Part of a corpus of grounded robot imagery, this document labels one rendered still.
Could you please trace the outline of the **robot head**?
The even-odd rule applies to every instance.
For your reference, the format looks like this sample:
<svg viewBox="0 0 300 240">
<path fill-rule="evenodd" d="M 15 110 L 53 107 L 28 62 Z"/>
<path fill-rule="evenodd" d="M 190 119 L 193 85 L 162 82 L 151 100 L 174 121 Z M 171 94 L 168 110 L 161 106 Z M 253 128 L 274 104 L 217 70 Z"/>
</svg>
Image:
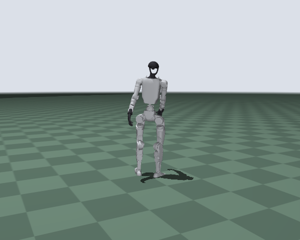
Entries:
<svg viewBox="0 0 300 240">
<path fill-rule="evenodd" d="M 156 79 L 155 75 L 158 73 L 158 70 L 159 70 L 159 65 L 157 62 L 155 61 L 151 61 L 149 64 L 148 64 L 148 67 L 149 67 L 149 71 L 150 71 L 150 76 L 147 77 L 148 79 Z M 152 73 L 151 72 L 151 69 L 154 70 L 154 69 L 157 69 L 156 73 Z"/>
</svg>

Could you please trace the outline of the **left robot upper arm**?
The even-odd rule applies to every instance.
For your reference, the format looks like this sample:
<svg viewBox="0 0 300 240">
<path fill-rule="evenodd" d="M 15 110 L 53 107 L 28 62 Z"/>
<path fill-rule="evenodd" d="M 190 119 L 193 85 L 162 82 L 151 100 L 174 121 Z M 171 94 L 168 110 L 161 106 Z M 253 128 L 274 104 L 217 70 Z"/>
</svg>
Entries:
<svg viewBox="0 0 300 240">
<path fill-rule="evenodd" d="M 138 78 L 136 80 L 136 84 L 135 84 L 135 88 L 134 88 L 134 94 L 133 94 L 133 98 L 132 98 L 132 99 L 135 99 L 136 101 L 139 99 L 138 94 L 139 94 L 141 86 L 142 86 L 142 81 L 143 81 L 143 78 Z"/>
</svg>

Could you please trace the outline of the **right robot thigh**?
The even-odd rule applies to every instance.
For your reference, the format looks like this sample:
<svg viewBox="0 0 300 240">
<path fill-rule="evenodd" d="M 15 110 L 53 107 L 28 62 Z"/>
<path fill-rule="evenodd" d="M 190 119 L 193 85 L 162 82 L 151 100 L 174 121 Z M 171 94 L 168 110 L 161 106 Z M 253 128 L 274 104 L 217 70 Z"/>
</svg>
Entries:
<svg viewBox="0 0 300 240">
<path fill-rule="evenodd" d="M 164 144 L 165 139 L 165 119 L 158 114 L 154 115 L 154 121 L 156 123 L 156 136 L 157 136 L 157 143 L 153 145 L 155 151 L 158 151 L 158 144 Z"/>
</svg>

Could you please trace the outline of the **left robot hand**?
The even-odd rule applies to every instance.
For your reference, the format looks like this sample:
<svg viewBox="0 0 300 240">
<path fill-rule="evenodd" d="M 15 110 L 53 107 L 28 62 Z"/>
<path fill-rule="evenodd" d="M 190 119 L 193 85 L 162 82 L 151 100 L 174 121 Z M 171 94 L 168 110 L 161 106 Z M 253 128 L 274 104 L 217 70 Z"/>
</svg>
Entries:
<svg viewBox="0 0 300 240">
<path fill-rule="evenodd" d="M 130 126 L 133 126 L 133 124 L 132 124 L 133 122 L 131 122 L 131 115 L 133 114 L 131 108 L 129 109 L 129 112 L 127 114 L 128 114 L 128 124 Z"/>
</svg>

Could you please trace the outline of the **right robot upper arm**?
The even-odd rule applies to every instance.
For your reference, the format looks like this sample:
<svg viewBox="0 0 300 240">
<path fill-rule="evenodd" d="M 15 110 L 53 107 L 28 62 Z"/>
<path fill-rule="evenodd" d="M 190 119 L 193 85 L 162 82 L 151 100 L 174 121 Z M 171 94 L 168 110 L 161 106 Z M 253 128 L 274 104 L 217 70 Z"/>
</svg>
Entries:
<svg viewBox="0 0 300 240">
<path fill-rule="evenodd" d="M 161 101 L 165 101 L 166 94 L 167 94 L 168 82 L 166 80 L 160 79 L 160 86 L 161 86 L 161 95 L 159 96 L 159 99 Z"/>
</svg>

